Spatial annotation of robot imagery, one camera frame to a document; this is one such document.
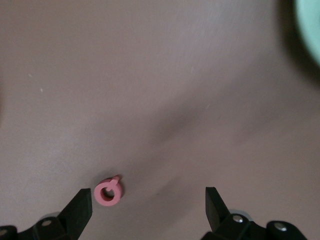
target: pink washer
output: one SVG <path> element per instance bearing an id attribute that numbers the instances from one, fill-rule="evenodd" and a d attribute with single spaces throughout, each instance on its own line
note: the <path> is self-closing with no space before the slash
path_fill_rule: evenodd
<path id="1" fill-rule="evenodd" d="M 99 184 L 94 189 L 94 198 L 102 206 L 113 206 L 117 204 L 122 197 L 122 187 L 119 183 L 119 176 L 114 176 L 113 178 L 107 178 L 99 182 Z M 108 197 L 105 195 L 104 190 L 113 191 L 114 196 Z"/>

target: metal screw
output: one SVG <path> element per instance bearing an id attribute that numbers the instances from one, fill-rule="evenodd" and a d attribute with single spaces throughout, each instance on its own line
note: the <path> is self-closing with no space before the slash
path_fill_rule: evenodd
<path id="1" fill-rule="evenodd" d="M 51 220 L 45 220 L 45 221 L 43 221 L 43 223 L 41 224 L 41 226 L 42 226 L 42 227 L 46 227 L 46 226 L 49 226 L 51 223 L 52 223 Z"/>
<path id="2" fill-rule="evenodd" d="M 7 229 L 1 229 L 1 230 L 0 230 L 0 236 L 5 235 L 7 232 L 8 232 Z"/>
<path id="3" fill-rule="evenodd" d="M 233 220 L 236 221 L 237 223 L 243 223 L 243 218 L 239 215 L 234 215 Z"/>
<path id="4" fill-rule="evenodd" d="M 278 230 L 280 230 L 280 231 L 282 231 L 282 232 L 287 231 L 286 226 L 283 225 L 281 222 L 276 222 L 276 223 L 274 224 L 274 226 L 275 226 L 276 229 L 278 229 Z"/>

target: gray background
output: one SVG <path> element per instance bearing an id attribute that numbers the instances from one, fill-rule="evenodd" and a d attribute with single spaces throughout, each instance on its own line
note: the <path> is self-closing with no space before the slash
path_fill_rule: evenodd
<path id="1" fill-rule="evenodd" d="M 200 239 L 205 187 L 320 235 L 320 89 L 279 1 L 2 0 L 0 225 L 121 174 L 80 239 Z"/>

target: mint green object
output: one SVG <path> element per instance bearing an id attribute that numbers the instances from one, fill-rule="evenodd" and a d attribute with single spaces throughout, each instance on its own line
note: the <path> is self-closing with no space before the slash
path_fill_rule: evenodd
<path id="1" fill-rule="evenodd" d="M 320 0 L 296 0 L 295 11 L 302 40 L 320 66 Z"/>

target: small pink plastic part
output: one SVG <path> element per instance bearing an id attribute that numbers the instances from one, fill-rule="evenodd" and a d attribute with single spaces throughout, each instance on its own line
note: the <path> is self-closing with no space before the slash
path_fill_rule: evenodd
<path id="1" fill-rule="evenodd" d="M 113 206 L 117 204 L 122 197 L 122 187 L 119 183 L 119 176 L 114 176 L 113 178 L 107 178 L 95 187 L 94 198 L 102 206 Z M 104 190 L 113 191 L 114 196 L 108 197 L 105 195 Z"/>

